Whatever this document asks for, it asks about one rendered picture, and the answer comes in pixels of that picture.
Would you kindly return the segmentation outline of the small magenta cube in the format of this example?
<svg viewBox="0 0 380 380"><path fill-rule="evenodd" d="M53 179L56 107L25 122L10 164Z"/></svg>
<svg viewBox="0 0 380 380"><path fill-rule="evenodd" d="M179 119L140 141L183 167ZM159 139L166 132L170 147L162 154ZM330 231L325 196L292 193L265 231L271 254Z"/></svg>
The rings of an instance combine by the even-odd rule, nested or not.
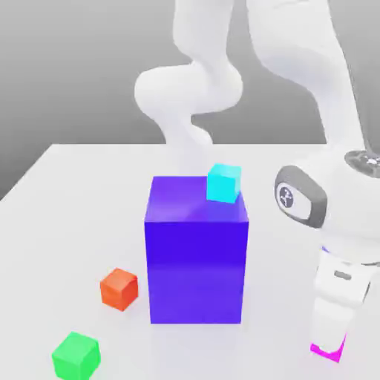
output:
<svg viewBox="0 0 380 380"><path fill-rule="evenodd" d="M310 351L317 356L339 363L343 353L347 333L324 333L311 337Z"/></svg>

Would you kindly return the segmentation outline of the small cyan cube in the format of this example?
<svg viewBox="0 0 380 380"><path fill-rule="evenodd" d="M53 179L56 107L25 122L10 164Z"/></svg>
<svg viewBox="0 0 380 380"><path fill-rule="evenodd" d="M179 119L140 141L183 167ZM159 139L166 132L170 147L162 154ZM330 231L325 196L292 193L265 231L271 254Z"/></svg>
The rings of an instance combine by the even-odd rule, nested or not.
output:
<svg viewBox="0 0 380 380"><path fill-rule="evenodd" d="M240 166L217 163L212 166L206 180L206 199L221 203L234 203L240 194Z"/></svg>

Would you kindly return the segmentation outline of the small green cube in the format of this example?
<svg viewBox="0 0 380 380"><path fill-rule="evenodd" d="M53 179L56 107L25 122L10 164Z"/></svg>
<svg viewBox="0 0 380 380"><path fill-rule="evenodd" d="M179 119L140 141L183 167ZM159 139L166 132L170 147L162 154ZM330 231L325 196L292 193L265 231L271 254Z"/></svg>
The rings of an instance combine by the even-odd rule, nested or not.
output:
<svg viewBox="0 0 380 380"><path fill-rule="evenodd" d="M90 380L99 367L99 342L86 335L70 332L52 353L55 374L61 380Z"/></svg>

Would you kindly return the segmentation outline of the large blue box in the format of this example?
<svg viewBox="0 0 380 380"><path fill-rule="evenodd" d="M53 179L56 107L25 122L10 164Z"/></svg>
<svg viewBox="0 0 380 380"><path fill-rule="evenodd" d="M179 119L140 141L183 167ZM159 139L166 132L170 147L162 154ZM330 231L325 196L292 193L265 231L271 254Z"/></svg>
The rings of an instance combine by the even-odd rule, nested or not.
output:
<svg viewBox="0 0 380 380"><path fill-rule="evenodd" d="M249 218L206 198L205 177L155 176L144 220L153 324L239 324Z"/></svg>

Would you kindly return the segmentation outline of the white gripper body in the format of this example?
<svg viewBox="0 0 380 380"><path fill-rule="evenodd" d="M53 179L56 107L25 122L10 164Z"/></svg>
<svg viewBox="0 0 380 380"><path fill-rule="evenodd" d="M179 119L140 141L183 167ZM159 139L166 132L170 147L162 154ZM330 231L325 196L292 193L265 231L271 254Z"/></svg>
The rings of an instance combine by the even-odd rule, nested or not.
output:
<svg viewBox="0 0 380 380"><path fill-rule="evenodd" d="M372 280L372 266L350 263L324 250L320 251L314 280L316 293L326 300L360 306Z"/></svg>

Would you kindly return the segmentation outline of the small orange cube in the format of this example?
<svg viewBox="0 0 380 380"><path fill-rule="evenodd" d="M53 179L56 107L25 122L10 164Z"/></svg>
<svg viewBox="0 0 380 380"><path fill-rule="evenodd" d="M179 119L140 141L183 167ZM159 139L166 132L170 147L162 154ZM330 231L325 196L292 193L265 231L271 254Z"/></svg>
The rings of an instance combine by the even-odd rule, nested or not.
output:
<svg viewBox="0 0 380 380"><path fill-rule="evenodd" d="M136 275L115 268L100 281L102 302L110 307L124 311L139 295Z"/></svg>

